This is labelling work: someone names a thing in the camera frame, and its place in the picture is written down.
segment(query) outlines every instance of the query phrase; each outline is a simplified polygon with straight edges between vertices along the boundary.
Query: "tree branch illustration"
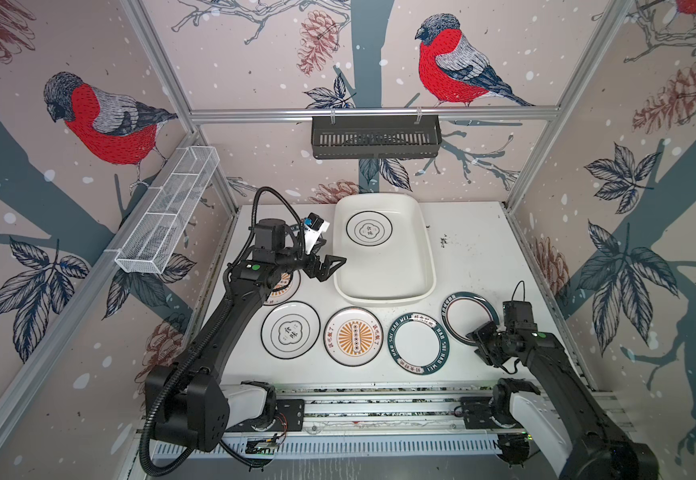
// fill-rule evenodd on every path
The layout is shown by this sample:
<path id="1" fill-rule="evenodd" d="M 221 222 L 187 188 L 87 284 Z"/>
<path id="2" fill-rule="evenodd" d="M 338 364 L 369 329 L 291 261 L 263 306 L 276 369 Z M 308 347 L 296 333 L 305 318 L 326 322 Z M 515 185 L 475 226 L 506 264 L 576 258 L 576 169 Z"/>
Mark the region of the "tree branch illustration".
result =
<path id="1" fill-rule="evenodd" d="M 658 48 L 691 48 L 692 56 L 696 57 L 696 28 L 692 28 L 688 32 L 672 32 L 668 28 L 659 28 L 655 24 L 657 9 L 650 8 L 646 2 L 641 0 L 636 0 L 635 3 L 636 10 L 631 13 L 631 17 L 635 19 L 636 25 L 644 34 L 646 49 L 633 57 L 626 57 L 623 60 L 624 63 L 636 62 Z M 695 114 L 696 110 L 690 112 L 690 116 Z"/>
<path id="2" fill-rule="evenodd" d="M 657 172 L 664 150 L 663 141 L 658 142 L 656 153 L 658 158 L 648 178 L 647 186 L 652 190 L 644 190 L 638 205 L 627 215 L 624 215 L 620 225 L 613 235 L 616 238 L 624 238 L 626 226 L 631 225 L 631 245 L 652 247 L 664 235 L 664 232 L 693 204 L 696 203 L 696 141 L 684 152 L 670 169 L 657 181 Z M 683 437 L 677 445 L 676 462 L 680 465 L 680 454 L 686 448 L 691 455 L 694 454 L 696 443 L 696 283 L 679 271 L 676 266 L 694 266 L 696 262 L 680 261 L 671 264 L 672 271 L 677 280 L 679 292 L 688 299 L 687 312 L 676 323 L 676 337 L 671 343 L 671 348 L 662 356 L 634 357 L 637 362 L 645 362 L 654 365 L 650 374 L 647 388 L 652 388 L 652 381 L 658 370 L 678 360 L 678 352 L 683 347 L 684 370 L 693 399 L 691 415 L 695 420 L 694 427 Z M 570 284 L 580 284 L 582 268 L 572 275 Z M 583 291 L 586 297 L 591 297 L 592 290 Z M 559 309 L 565 318 L 571 317 L 584 302 L 562 304 Z"/>
<path id="3" fill-rule="evenodd" d="M 193 23 L 199 26 L 204 15 L 233 15 L 247 19 L 257 25 L 257 31 L 251 37 L 244 40 L 244 44 L 249 44 L 260 36 L 265 28 L 266 22 L 273 16 L 284 13 L 292 8 L 298 8 L 304 12 L 311 5 L 328 10 L 342 18 L 336 22 L 337 33 L 350 23 L 350 2 L 341 0 L 278 0 L 270 5 L 261 1 L 257 4 L 249 4 L 252 8 L 243 5 L 237 0 L 178 0 L 182 5 L 187 5 L 193 11 L 186 14 L 178 24 L 172 27 L 172 32 L 180 32 L 186 24 Z"/>

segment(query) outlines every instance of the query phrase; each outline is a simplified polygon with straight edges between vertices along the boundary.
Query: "robotic arm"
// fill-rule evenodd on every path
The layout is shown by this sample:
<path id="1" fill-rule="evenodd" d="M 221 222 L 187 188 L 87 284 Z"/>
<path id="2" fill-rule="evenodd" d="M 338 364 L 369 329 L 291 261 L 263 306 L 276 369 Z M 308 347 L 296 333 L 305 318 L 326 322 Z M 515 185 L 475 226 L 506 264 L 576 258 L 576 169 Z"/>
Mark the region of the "robotic arm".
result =
<path id="1" fill-rule="evenodd" d="M 658 463 L 644 444 L 633 443 L 596 403 L 569 364 L 564 346 L 539 332 L 532 304 L 503 303 L 505 332 L 490 322 L 471 334 L 476 354 L 503 368 L 517 357 L 540 381 L 561 421 L 543 408 L 540 391 L 529 382 L 501 379 L 493 390 L 492 413 L 501 424 L 520 422 L 562 479 L 656 480 Z"/>

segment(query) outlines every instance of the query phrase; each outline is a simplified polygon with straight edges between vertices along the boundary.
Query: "white dots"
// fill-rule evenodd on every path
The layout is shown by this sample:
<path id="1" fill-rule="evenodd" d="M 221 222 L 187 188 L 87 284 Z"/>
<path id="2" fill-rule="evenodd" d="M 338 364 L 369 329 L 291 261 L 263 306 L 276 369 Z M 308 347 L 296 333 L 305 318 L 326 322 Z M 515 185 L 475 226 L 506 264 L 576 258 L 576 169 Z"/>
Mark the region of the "white dots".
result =
<path id="1" fill-rule="evenodd" d="M 77 390 L 81 390 L 81 389 L 86 388 L 88 383 L 89 383 L 89 374 L 85 373 L 83 375 L 80 375 L 77 379 L 74 380 L 73 388 L 75 388 Z"/>

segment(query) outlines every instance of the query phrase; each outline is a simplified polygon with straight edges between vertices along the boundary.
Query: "red bird illustration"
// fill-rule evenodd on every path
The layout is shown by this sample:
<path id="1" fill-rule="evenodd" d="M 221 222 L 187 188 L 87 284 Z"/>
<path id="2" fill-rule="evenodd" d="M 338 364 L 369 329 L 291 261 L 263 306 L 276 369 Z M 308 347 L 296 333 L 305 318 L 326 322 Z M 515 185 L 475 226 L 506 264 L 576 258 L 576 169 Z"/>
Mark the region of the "red bird illustration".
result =
<path id="1" fill-rule="evenodd" d="M 161 127 L 178 117 L 129 95 L 107 93 L 69 72 L 49 79 L 44 87 L 44 101 L 52 120 L 62 118 L 98 158 L 110 164 L 137 165 L 138 179 L 129 186 L 130 193 L 138 185 L 148 186 L 140 180 L 140 162 L 156 149 Z"/>
<path id="2" fill-rule="evenodd" d="M 455 15 L 432 15 L 415 35 L 420 42 L 420 81 L 439 99 L 436 106 L 450 102 L 470 105 L 476 98 L 503 97 L 519 105 L 532 104 L 513 94 L 489 64 L 460 31 Z"/>

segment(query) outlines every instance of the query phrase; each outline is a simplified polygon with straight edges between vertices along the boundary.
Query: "leaf illustration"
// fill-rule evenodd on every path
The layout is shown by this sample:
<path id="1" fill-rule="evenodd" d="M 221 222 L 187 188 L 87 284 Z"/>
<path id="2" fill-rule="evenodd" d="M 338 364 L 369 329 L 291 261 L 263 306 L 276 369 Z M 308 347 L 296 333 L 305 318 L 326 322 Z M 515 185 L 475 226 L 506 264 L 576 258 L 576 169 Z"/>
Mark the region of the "leaf illustration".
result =
<path id="1" fill-rule="evenodd" d="M 593 225 L 590 220 L 588 221 L 588 235 L 591 236 L 593 245 L 604 255 L 615 256 L 620 253 L 618 241 L 612 237 L 612 234 L 599 225 Z"/>
<path id="2" fill-rule="evenodd" d="M 603 158 L 585 165 L 585 169 L 601 180 L 624 180 L 620 169 L 608 158 Z"/>
<path id="3" fill-rule="evenodd" d="M 652 324 L 652 302 L 644 281 L 630 266 L 620 272 L 620 290 L 623 294 L 623 312 L 646 342 Z"/>
<path id="4" fill-rule="evenodd" d="M 73 278 L 86 278 L 89 274 L 89 267 L 84 263 L 84 260 L 74 255 L 66 255 L 58 262 L 60 271 L 64 275 L 72 276 Z"/>
<path id="5" fill-rule="evenodd" d="M 611 275 L 593 295 L 593 327 L 598 346 L 604 356 L 604 349 L 618 333 L 620 324 L 620 291 L 618 276 Z"/>
<path id="6" fill-rule="evenodd" d="M 108 300 L 105 303 L 106 308 L 103 319 L 107 319 L 118 312 L 118 309 L 122 308 L 132 288 L 131 278 L 132 274 L 128 274 L 122 269 L 116 270 L 116 273 L 113 275 L 113 280 L 111 281 L 111 286 L 108 289 Z"/>
<path id="7" fill-rule="evenodd" d="M 604 200 L 613 200 L 617 197 L 621 197 L 629 188 L 633 188 L 633 185 L 626 181 L 618 180 L 615 182 L 607 182 L 596 192 L 594 197 L 603 198 Z"/>
<path id="8" fill-rule="evenodd" d="M 44 250 L 37 246 L 18 242 L 9 237 L 9 246 L 12 248 L 12 254 L 18 262 L 33 269 L 40 270 L 46 265 L 49 265 L 49 257 L 44 253 Z"/>
<path id="9" fill-rule="evenodd" d="M 676 278 L 662 256 L 657 255 L 646 246 L 637 246 L 631 250 L 630 257 L 634 270 L 639 272 L 642 277 L 655 285 L 667 288 L 669 292 L 678 296 Z"/>
<path id="10" fill-rule="evenodd" d="M 54 275 L 49 279 L 49 293 L 52 297 L 52 310 L 60 313 L 71 300 L 74 289 L 69 278 L 59 272 L 53 271 L 53 273 Z"/>
<path id="11" fill-rule="evenodd" d="M 610 256 L 594 256 L 588 259 L 580 269 L 580 284 L 578 288 L 598 290 L 604 281 L 616 274 L 617 260 Z"/>
<path id="12" fill-rule="evenodd" d="M 616 214 L 625 214 L 630 212 L 634 206 L 638 203 L 638 190 L 636 188 L 631 188 L 620 200 L 620 205 L 618 206 Z"/>
<path id="13" fill-rule="evenodd" d="M 410 192 L 412 191 L 410 187 L 410 175 L 406 172 L 406 168 L 401 165 L 398 159 L 384 158 L 380 160 L 380 174 L 394 187 L 403 188 Z"/>
<path id="14" fill-rule="evenodd" d="M 132 273 L 130 284 L 142 303 L 148 306 L 161 306 L 167 304 L 167 296 L 164 294 L 164 284 L 154 274 Z"/>
<path id="15" fill-rule="evenodd" d="M 634 172 L 634 180 L 642 181 L 643 179 L 649 177 L 649 174 L 654 167 L 654 162 L 658 159 L 658 155 L 658 153 L 647 155 L 638 163 L 636 166 L 636 171 Z"/>
<path id="16" fill-rule="evenodd" d="M 44 282 L 44 270 L 29 270 L 7 280 L 0 288 L 0 315 L 20 308 Z"/>
<path id="17" fill-rule="evenodd" d="M 338 97 L 343 98 L 346 96 L 346 84 L 343 82 L 343 75 L 338 74 L 335 77 L 333 88 L 335 89 L 335 95 Z"/>
<path id="18" fill-rule="evenodd" d="M 614 144 L 614 165 L 620 170 L 622 178 L 634 177 L 634 154 L 627 147 Z"/>
<path id="19" fill-rule="evenodd" d="M 380 160 L 377 160 L 375 158 L 361 158 L 359 159 L 359 172 L 361 173 L 362 177 L 364 177 L 369 183 L 372 178 L 377 175 L 377 172 L 380 171 Z"/>
<path id="20" fill-rule="evenodd" d="M 194 265 L 196 262 L 191 262 L 185 255 L 172 254 L 167 262 L 167 267 L 164 268 L 164 273 L 158 275 L 158 278 L 164 283 L 177 282 L 186 276 Z"/>
<path id="21" fill-rule="evenodd" d="M 12 342 L 23 362 L 28 360 L 47 329 L 50 299 L 49 282 L 47 282 L 48 279 L 45 278 L 44 273 L 36 273 L 36 277 L 38 277 L 37 288 L 33 289 L 19 305 L 12 327 Z M 46 273 L 47 276 L 56 274 L 53 270 L 47 270 Z"/>

